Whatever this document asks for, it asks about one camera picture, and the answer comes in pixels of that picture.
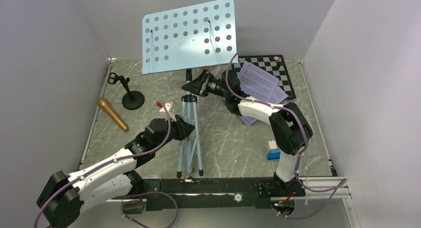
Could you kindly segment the light blue music stand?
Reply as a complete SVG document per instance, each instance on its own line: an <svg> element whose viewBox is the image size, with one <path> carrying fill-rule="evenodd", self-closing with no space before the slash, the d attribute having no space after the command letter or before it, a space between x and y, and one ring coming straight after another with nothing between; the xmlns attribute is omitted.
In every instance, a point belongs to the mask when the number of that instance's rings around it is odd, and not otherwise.
<svg viewBox="0 0 421 228"><path fill-rule="evenodd" d="M234 0L214 0L142 19L143 74L237 62Z"/></svg>

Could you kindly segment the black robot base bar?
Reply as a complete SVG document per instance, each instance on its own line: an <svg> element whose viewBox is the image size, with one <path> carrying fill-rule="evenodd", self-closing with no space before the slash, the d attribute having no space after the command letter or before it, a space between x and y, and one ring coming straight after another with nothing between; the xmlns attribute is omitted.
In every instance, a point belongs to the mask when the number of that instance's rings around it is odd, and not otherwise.
<svg viewBox="0 0 421 228"><path fill-rule="evenodd" d="M235 193L240 193L243 200L236 203ZM255 207L269 209L272 202L291 195L301 198L306 195L297 182L286 190L273 177L248 178L185 178L185 179L145 179L143 188L135 190L121 199L145 200L147 211L160 211L174 207L187 208L228 208Z"/></svg>

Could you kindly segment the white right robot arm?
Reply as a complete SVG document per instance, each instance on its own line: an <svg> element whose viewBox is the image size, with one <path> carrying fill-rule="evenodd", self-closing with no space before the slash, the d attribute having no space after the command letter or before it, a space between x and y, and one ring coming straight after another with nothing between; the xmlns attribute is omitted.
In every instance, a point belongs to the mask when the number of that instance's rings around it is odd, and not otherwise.
<svg viewBox="0 0 421 228"><path fill-rule="evenodd" d="M255 99L241 89L237 73L231 70L223 72L221 79L204 70L182 89L201 97L209 94L220 96L229 112L269 124L281 151L274 190L280 196L286 196L293 190L292 181L299 173L298 161L302 149L308 146L313 136L311 126L295 103L271 104Z"/></svg>

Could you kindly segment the gold microphone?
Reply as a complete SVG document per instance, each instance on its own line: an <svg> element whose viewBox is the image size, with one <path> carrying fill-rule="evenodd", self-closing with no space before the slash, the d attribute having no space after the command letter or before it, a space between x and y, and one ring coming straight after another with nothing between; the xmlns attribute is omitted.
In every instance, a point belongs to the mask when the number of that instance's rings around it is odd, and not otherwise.
<svg viewBox="0 0 421 228"><path fill-rule="evenodd" d="M106 98L98 98L97 104L99 108L102 109L121 130L123 130L124 132L129 131L129 127L126 124L126 122L119 116L119 114L114 110L114 108L110 105Z"/></svg>

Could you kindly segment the sheet music page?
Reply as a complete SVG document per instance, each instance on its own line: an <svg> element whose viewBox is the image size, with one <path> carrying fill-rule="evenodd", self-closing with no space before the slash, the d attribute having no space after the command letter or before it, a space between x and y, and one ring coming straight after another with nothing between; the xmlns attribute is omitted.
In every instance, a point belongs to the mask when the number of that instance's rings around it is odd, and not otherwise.
<svg viewBox="0 0 421 228"><path fill-rule="evenodd" d="M269 104L281 104L284 100L288 99L288 94L279 86L277 86L271 93L263 96L257 93L255 89L247 90L251 92L247 98L255 98L254 103L242 101L239 105L241 115L239 118L246 124L251 126L257 121L262 121L269 124L269 116L275 112L270 106L257 103L257 100L267 102Z"/></svg>

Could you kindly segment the black microphone stand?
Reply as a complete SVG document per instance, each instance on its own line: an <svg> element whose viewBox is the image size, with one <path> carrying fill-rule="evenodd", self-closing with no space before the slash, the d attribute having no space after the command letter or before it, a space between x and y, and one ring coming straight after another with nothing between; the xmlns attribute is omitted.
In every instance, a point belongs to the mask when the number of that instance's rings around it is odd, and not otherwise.
<svg viewBox="0 0 421 228"><path fill-rule="evenodd" d="M116 73L109 73L108 83L116 84L117 82L120 82L126 90L126 94L122 98L123 107L127 110L136 110L141 108L145 102L144 94L140 91L129 89L128 84L130 82L130 78L117 75Z"/></svg>

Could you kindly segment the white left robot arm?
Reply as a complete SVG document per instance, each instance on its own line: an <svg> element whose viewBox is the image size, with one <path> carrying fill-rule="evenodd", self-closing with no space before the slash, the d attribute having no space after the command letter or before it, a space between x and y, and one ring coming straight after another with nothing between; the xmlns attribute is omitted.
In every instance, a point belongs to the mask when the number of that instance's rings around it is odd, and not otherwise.
<svg viewBox="0 0 421 228"><path fill-rule="evenodd" d="M168 142L182 141L195 130L179 115L175 118L153 119L122 149L95 165L70 174L53 173L36 201L40 211L33 226L44 216L50 227L66 228L84 211L111 198L138 197L143 180L135 169L152 160Z"/></svg>

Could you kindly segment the sheet music pages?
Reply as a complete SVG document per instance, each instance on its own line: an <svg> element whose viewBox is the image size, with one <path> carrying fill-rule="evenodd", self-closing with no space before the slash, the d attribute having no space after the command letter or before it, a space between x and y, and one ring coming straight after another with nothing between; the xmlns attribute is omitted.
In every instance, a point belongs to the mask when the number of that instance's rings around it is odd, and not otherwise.
<svg viewBox="0 0 421 228"><path fill-rule="evenodd" d="M269 102L279 79L260 67L245 62L238 73L241 89L248 95Z"/></svg>

